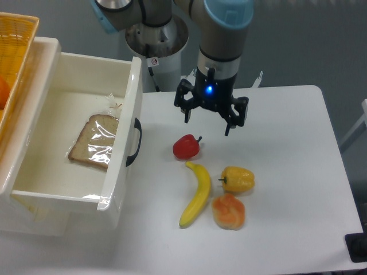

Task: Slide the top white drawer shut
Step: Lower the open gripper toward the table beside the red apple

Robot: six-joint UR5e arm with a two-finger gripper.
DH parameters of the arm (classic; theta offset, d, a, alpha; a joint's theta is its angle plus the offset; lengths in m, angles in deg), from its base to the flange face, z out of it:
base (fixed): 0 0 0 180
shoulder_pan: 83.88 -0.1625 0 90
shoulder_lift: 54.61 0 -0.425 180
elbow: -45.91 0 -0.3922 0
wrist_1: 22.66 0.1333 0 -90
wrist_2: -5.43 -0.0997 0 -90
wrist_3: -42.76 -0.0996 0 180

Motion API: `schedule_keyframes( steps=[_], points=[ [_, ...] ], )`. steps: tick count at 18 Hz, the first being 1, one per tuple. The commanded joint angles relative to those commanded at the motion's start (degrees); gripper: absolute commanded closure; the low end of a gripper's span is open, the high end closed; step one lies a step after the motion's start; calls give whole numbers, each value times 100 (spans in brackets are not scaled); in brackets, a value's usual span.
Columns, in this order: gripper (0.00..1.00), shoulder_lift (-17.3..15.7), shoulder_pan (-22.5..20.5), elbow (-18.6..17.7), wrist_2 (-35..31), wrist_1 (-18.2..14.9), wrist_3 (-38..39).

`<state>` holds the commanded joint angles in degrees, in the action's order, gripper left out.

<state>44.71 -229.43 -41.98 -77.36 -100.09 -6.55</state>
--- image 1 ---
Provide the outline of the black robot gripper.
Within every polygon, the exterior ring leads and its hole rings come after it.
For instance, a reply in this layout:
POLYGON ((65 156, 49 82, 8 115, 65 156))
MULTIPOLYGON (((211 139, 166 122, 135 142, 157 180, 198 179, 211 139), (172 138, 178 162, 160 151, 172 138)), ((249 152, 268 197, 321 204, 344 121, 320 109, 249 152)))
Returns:
POLYGON ((191 110, 200 106, 219 112, 226 121, 225 136, 237 126, 243 127, 247 118, 248 97, 234 98, 233 87, 239 70, 239 59, 218 61, 198 54, 195 85, 182 79, 175 93, 174 106, 179 107, 188 123, 191 110))

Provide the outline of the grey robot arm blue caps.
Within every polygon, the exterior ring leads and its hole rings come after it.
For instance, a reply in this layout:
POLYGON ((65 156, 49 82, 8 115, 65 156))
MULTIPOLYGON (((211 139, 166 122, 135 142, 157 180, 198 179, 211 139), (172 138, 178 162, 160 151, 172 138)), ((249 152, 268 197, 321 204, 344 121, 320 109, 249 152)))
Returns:
POLYGON ((92 1, 107 33, 124 32, 133 55, 143 61, 145 92, 175 91, 174 105, 185 120, 195 108, 218 113, 227 129, 244 125, 249 100, 233 89, 249 25, 252 1, 92 1), (181 53, 189 39, 178 6, 199 28, 201 37, 194 81, 181 79, 181 53))

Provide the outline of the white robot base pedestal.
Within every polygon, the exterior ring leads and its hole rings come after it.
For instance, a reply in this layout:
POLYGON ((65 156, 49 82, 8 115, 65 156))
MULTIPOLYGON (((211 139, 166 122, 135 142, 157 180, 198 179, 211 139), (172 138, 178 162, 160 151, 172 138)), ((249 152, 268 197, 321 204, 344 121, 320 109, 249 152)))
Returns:
POLYGON ((127 46, 142 60, 144 92, 172 92, 181 81, 181 53, 188 42, 186 23, 177 15, 164 26, 136 24, 125 31, 127 46))

